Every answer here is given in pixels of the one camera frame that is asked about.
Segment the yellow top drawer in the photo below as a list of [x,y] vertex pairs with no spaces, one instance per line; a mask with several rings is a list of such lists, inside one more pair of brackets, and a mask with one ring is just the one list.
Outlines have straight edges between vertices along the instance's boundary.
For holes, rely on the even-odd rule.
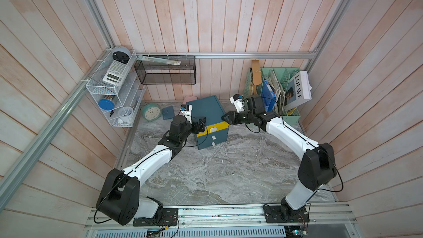
[[206,136],[207,134],[211,134],[214,132],[218,132],[221,130],[225,130],[229,128],[229,124],[225,121],[219,122],[210,126],[207,126],[206,130],[204,132],[201,132],[197,134],[197,137]]

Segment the teal drawer cabinet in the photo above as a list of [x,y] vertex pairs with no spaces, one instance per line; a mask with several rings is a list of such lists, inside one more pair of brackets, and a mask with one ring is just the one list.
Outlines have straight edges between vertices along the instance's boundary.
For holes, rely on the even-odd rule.
[[[223,122],[221,117],[224,116],[226,112],[215,95],[199,100],[190,101],[188,102],[188,104],[192,105],[192,117],[207,118],[206,128],[207,126]],[[229,128],[211,134],[207,134],[206,136],[197,137],[196,135],[196,144],[198,149],[202,150],[226,142],[226,140],[228,139],[228,132]]]

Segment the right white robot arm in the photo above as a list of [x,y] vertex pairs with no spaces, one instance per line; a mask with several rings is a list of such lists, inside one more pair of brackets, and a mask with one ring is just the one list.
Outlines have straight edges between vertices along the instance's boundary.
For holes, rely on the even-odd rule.
[[230,125],[253,123],[259,130],[273,135],[288,146],[301,161],[297,172],[299,180],[292,191],[281,200],[280,205],[263,205],[266,222],[308,223],[308,201],[338,173],[333,147],[304,136],[281,116],[273,111],[267,112],[259,95],[244,98],[235,94],[230,98],[230,102],[236,109],[222,117],[225,122]]

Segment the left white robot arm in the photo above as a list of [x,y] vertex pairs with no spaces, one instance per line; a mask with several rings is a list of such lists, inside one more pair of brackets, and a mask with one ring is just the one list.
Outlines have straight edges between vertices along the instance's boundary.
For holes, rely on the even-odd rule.
[[121,225],[134,218],[144,218],[158,224],[163,217],[163,204],[152,197],[140,198],[141,186],[163,165],[167,164],[186,146],[191,134],[207,130],[206,117],[175,116],[155,148],[133,165],[112,169],[103,184],[96,203],[96,213],[101,212]]

